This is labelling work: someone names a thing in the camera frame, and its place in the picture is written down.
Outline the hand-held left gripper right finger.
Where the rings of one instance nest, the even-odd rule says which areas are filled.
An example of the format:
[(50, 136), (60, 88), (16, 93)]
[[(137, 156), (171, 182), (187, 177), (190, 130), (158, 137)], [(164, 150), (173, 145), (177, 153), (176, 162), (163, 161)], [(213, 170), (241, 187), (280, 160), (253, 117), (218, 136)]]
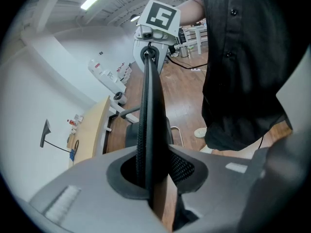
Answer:
[(240, 233), (247, 199), (264, 165), (264, 151), (241, 159), (170, 145), (173, 167), (186, 161), (190, 175), (177, 184), (173, 233)]

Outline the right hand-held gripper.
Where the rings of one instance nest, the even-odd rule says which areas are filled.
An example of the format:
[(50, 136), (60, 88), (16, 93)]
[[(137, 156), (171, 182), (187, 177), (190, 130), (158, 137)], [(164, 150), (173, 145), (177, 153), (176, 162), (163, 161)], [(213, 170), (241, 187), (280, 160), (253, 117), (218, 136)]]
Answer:
[(168, 52), (168, 45), (178, 37), (181, 11), (165, 3), (149, 0), (140, 18), (134, 34), (133, 57), (142, 72), (145, 70), (144, 53), (148, 42), (152, 42), (155, 51), (154, 63), (161, 73)]

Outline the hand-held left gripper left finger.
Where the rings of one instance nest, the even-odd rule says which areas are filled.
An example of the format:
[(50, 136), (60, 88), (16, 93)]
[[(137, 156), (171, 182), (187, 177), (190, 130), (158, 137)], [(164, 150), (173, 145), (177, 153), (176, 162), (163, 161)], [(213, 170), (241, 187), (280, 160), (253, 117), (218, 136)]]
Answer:
[(166, 233), (147, 200), (128, 199), (109, 184), (107, 170), (135, 156), (134, 147), (84, 160), (41, 188), (30, 200), (48, 232)]

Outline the black mesh chair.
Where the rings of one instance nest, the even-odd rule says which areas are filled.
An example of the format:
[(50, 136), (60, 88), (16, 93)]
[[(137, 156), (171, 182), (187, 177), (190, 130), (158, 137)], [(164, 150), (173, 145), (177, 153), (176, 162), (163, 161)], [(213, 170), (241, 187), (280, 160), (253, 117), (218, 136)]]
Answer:
[(123, 164), (121, 172), (129, 182), (147, 192), (148, 205), (154, 212), (162, 212), (169, 173), (169, 145), (174, 141), (166, 116), (162, 84), (156, 66), (157, 57), (154, 47), (147, 46), (142, 51), (144, 79), (137, 149), (135, 156)]

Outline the person's right forearm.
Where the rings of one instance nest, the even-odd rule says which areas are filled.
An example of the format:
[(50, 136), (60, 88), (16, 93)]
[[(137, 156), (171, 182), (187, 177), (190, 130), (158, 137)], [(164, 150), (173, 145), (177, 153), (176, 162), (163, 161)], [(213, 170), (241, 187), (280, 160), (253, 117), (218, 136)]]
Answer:
[(187, 0), (177, 7), (181, 12), (180, 26), (192, 25), (205, 18), (202, 0)]

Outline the row of clear water jugs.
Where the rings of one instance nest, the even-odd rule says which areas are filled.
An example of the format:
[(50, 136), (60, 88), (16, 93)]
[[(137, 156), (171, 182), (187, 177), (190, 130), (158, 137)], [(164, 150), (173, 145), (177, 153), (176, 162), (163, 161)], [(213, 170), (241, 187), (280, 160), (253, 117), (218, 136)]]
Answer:
[(131, 72), (132, 72), (131, 63), (129, 64), (122, 63), (122, 65), (117, 68), (117, 76), (119, 80), (123, 83), (127, 82), (127, 80), (130, 77)]

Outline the white slatted table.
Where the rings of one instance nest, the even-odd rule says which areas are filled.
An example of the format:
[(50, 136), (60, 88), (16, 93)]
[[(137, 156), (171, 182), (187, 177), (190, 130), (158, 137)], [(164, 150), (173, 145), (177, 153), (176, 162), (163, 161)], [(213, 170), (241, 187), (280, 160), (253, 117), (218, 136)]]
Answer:
[(189, 48), (191, 42), (194, 40), (194, 42), (197, 45), (198, 54), (201, 55), (201, 45), (202, 45), (202, 37), (201, 33), (207, 32), (207, 27), (205, 25), (201, 26), (193, 26), (189, 28), (183, 28), (186, 45)]

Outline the grey waste bin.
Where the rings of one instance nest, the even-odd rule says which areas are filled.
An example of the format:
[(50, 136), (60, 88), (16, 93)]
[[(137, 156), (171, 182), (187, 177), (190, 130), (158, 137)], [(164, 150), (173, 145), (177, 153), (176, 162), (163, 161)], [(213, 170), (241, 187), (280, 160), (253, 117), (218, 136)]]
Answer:
[(117, 92), (113, 97), (115, 103), (125, 105), (127, 103), (127, 97), (122, 92)]

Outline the clear dispenser water jug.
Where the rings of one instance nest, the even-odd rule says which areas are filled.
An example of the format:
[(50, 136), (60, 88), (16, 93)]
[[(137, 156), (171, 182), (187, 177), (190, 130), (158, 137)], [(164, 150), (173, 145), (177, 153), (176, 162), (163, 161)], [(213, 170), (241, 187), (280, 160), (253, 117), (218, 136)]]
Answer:
[(90, 72), (92, 72), (94, 75), (99, 75), (102, 73), (102, 66), (101, 64), (94, 60), (94, 59), (91, 59), (88, 63), (88, 69)]

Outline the light wooden desk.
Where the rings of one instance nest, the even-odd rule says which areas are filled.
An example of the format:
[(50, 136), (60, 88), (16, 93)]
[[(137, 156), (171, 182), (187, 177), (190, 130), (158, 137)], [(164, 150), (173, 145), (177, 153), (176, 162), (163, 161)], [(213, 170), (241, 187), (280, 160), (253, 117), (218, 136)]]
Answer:
[(109, 108), (115, 109), (118, 113), (125, 110), (112, 101), (110, 97), (106, 97), (83, 114), (84, 119), (78, 124), (71, 145), (74, 147), (78, 141), (78, 150), (74, 160), (69, 160), (69, 167), (102, 154), (104, 136), (109, 130), (105, 124), (108, 121)]

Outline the black desk lamp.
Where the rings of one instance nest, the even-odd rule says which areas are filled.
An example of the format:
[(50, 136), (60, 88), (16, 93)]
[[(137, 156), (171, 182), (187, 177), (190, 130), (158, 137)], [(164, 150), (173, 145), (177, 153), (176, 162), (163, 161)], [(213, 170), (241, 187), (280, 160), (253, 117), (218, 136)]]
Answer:
[(42, 131), (41, 139), (40, 139), (40, 147), (43, 148), (43, 147), (44, 147), (44, 144), (47, 143), (48, 145), (51, 145), (51, 146), (53, 146), (53, 147), (55, 147), (55, 148), (57, 148), (57, 149), (59, 149), (59, 150), (65, 151), (65, 152), (67, 152), (67, 153), (70, 153), (69, 150), (63, 149), (63, 148), (61, 148), (61, 147), (59, 147), (59, 146), (57, 146), (57, 145), (55, 145), (55, 144), (53, 144), (53, 143), (47, 141), (47, 140), (46, 140), (46, 136), (47, 136), (48, 134), (50, 134), (50, 133), (51, 133), (50, 123), (49, 123), (49, 121), (46, 119), (46, 121), (45, 121), (45, 123), (44, 123), (43, 131)]

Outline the person's black shirt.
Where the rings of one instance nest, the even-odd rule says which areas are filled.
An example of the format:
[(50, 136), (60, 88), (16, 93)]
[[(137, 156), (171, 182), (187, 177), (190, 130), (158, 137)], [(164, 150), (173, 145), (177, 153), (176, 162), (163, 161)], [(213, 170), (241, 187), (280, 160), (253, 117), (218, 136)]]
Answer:
[(292, 72), (281, 0), (199, 0), (207, 21), (202, 117), (208, 149), (240, 151), (285, 119)]

